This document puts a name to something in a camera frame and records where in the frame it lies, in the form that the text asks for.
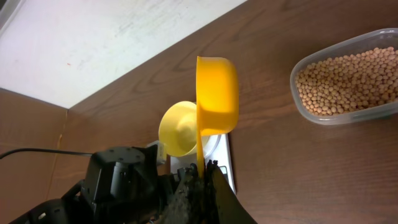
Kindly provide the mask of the yellow plastic measuring scoop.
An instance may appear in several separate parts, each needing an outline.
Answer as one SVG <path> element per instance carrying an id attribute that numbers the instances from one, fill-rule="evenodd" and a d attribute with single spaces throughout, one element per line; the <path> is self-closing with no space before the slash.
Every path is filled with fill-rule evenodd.
<path id="1" fill-rule="evenodd" d="M 222 57 L 197 57 L 197 167 L 204 176 L 203 136 L 226 134 L 239 118 L 239 84 L 235 66 Z"/>

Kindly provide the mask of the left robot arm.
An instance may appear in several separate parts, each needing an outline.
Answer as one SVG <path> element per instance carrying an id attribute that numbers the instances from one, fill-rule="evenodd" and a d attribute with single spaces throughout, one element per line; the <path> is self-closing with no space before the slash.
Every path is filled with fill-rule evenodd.
<path id="1" fill-rule="evenodd" d="M 14 223 L 148 223 L 159 218 L 179 184 L 157 172 L 157 146 L 112 147 L 91 155 L 85 178 Z"/>

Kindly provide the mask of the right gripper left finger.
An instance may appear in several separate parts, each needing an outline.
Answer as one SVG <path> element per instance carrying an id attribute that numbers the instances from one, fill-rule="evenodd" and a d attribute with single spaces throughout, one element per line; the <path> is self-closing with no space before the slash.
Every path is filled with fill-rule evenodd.
<path id="1" fill-rule="evenodd" d="M 205 222 L 204 180 L 198 175 L 197 165 L 180 169 L 182 179 L 164 212 L 160 224 L 199 224 Z"/>

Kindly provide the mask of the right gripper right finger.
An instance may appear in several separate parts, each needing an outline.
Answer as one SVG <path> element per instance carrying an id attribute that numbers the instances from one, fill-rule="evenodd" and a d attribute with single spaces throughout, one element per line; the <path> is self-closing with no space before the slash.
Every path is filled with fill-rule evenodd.
<path id="1" fill-rule="evenodd" d="M 240 204 L 218 161 L 209 160 L 205 169 L 205 216 L 206 223 L 213 224 L 257 223 Z"/>

